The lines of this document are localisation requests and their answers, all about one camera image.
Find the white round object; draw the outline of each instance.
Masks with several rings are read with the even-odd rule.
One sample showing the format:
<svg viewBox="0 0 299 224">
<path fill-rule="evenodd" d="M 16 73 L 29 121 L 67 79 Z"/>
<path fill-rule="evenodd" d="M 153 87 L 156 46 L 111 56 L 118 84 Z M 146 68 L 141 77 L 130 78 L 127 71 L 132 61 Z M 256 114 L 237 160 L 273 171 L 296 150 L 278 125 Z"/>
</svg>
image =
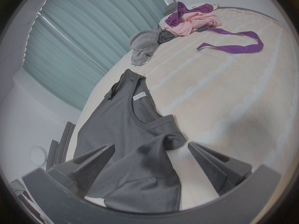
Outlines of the white round object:
<svg viewBox="0 0 299 224">
<path fill-rule="evenodd" d="M 46 155 L 43 149 L 38 146 L 34 146 L 30 149 L 29 157 L 31 161 L 37 166 L 41 166 L 46 162 Z"/>
</svg>

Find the beige bed sheet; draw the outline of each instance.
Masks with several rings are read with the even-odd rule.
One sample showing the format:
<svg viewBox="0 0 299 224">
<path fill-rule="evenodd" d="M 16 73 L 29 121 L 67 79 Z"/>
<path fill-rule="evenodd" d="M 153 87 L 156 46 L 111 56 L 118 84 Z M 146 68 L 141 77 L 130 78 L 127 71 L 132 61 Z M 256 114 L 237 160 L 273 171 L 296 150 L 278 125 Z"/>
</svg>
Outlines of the beige bed sheet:
<svg viewBox="0 0 299 224">
<path fill-rule="evenodd" d="M 141 67 L 130 51 L 93 89 L 78 120 L 66 160 L 72 159 L 77 133 L 126 69 L 145 75 L 157 111 L 173 114 L 189 141 L 248 162 L 265 163 L 282 175 L 298 149 L 298 46 L 280 23 L 251 11 L 217 9 L 223 28 L 254 31 L 264 43 L 255 54 L 232 55 L 201 43 L 249 45 L 246 36 L 194 32 L 159 46 Z M 187 149 L 167 152 L 182 184 L 181 209 L 218 197 Z"/>
</svg>

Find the purple garment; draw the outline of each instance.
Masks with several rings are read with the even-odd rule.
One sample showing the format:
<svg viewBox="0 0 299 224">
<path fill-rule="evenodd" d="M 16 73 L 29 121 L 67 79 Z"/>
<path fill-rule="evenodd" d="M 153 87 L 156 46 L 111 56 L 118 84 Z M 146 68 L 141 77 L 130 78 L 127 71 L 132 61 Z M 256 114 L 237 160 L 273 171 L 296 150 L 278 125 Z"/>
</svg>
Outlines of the purple garment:
<svg viewBox="0 0 299 224">
<path fill-rule="evenodd" d="M 182 2 L 178 2 L 176 7 L 176 12 L 172 13 L 166 20 L 166 24 L 169 26 L 176 27 L 180 23 L 184 22 L 181 20 L 181 17 L 185 13 L 193 13 L 193 12 L 201 12 L 201 13 L 210 13 L 214 10 L 214 7 L 210 4 L 204 4 L 200 7 L 193 8 L 191 10 L 187 9 L 185 4 Z"/>
<path fill-rule="evenodd" d="M 231 53 L 231 54 L 243 54 L 243 53 L 247 54 L 247 53 L 260 52 L 264 47 L 264 44 L 260 40 L 259 36 L 255 32 L 252 32 L 252 31 L 231 33 L 231 32 L 228 32 L 226 30 L 223 30 L 221 28 L 210 28 L 209 26 L 205 26 L 205 28 L 207 28 L 210 31 L 213 31 L 213 32 L 216 32 L 216 33 L 219 33 L 219 34 L 224 34 L 224 35 L 245 35 L 245 36 L 249 36 L 253 39 L 256 39 L 257 44 L 248 45 L 248 46 L 243 47 L 243 46 L 237 46 L 237 45 L 213 46 L 211 44 L 203 43 L 199 47 L 197 47 L 197 50 L 201 49 L 202 47 L 210 46 L 210 47 L 214 47 L 218 50 L 226 51 L 226 52 Z"/>
</svg>

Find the dark gray t-shirt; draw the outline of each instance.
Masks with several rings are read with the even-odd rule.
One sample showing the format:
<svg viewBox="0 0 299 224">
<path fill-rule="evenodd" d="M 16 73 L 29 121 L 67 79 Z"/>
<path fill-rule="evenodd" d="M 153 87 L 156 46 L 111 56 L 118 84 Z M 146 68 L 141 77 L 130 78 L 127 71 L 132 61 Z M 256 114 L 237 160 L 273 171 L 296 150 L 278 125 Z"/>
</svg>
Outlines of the dark gray t-shirt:
<svg viewBox="0 0 299 224">
<path fill-rule="evenodd" d="M 157 113 L 145 77 L 127 69 L 78 132 L 74 157 L 115 144 L 87 196 L 123 211 L 178 211 L 181 183 L 166 150 L 185 141 L 173 115 Z"/>
</svg>

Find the teal curtain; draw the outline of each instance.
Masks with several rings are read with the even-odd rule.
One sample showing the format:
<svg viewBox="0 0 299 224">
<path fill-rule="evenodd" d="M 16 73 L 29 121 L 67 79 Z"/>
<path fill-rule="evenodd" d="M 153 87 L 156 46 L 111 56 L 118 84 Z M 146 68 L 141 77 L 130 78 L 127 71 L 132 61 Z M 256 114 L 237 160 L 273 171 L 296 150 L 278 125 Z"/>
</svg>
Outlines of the teal curtain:
<svg viewBox="0 0 299 224">
<path fill-rule="evenodd" d="M 129 38 L 153 29 L 165 7 L 164 0 L 47 0 L 30 32 L 23 67 L 82 110 L 92 88 L 129 52 Z"/>
</svg>

